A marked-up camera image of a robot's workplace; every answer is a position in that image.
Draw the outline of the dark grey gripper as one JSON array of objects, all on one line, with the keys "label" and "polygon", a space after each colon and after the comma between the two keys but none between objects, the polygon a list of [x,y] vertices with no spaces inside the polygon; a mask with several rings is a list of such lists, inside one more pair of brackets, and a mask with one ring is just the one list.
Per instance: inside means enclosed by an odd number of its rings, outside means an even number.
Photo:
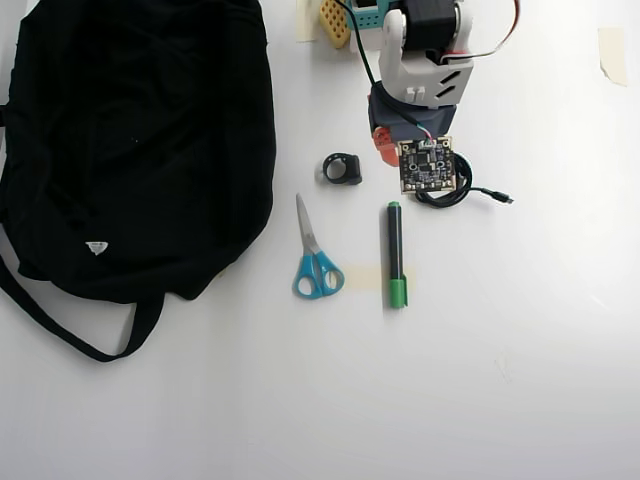
[{"label": "dark grey gripper", "polygon": [[453,122],[457,106],[428,108],[406,104],[394,99],[377,81],[369,95],[369,124],[372,139],[381,159],[387,165],[397,168],[399,157],[394,142],[420,140],[426,134],[406,116],[416,120],[432,137],[445,135]]}]

